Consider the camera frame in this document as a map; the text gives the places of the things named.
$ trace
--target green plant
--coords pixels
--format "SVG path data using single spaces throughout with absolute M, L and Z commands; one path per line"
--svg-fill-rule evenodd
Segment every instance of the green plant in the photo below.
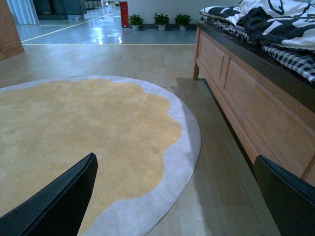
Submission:
M 193 21 L 193 19 L 188 14 L 182 15 L 179 13 L 176 18 L 174 18 L 174 21 L 178 26 L 185 26 L 186 28 L 189 26 L 191 21 Z
M 129 22 L 131 25 L 137 26 L 143 23 L 143 19 L 140 17 L 140 15 L 133 14 L 129 17 Z
M 163 16 L 163 14 L 161 13 L 160 15 L 158 15 L 157 13 L 154 14 L 154 17 L 152 17 L 154 19 L 154 23 L 156 25 L 168 25 L 169 22 L 169 18 L 167 15 Z

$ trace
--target wooden floor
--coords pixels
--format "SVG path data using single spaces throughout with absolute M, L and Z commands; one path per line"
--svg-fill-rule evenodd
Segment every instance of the wooden floor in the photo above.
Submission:
M 204 81 L 193 81 L 195 45 L 41 45 L 0 61 L 0 87 L 70 76 L 116 75 L 157 84 L 196 116 L 197 168 L 149 236 L 279 236 L 258 185 Z

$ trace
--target stacked cushions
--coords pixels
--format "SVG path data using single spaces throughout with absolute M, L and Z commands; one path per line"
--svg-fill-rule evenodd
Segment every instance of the stacked cushions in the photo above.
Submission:
M 227 21 L 233 25 L 242 18 L 239 6 L 209 6 L 199 12 L 203 17 Z
M 243 0 L 247 34 L 287 48 L 315 50 L 315 4 L 290 0 Z

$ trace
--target potted plant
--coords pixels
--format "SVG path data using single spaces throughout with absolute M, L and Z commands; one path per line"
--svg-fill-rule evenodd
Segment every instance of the potted plant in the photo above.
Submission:
M 143 23 L 143 19 L 140 15 L 133 14 L 129 17 L 129 23 L 132 25 L 133 30 L 139 30 L 140 25 Z
M 152 18 L 154 19 L 154 23 L 158 26 L 159 31 L 164 31 L 165 26 L 168 25 L 168 23 L 169 23 L 168 16 L 167 15 L 163 16 L 162 13 L 160 15 L 155 13 L 154 17 L 152 17 Z
M 182 15 L 179 13 L 176 18 L 174 18 L 174 21 L 179 26 L 180 30 L 186 30 L 186 28 L 191 23 L 192 18 L 188 14 Z

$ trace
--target wooden door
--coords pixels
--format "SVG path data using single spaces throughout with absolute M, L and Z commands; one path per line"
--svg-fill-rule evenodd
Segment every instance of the wooden door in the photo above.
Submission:
M 0 60 L 23 53 L 24 49 L 6 0 L 0 0 Z

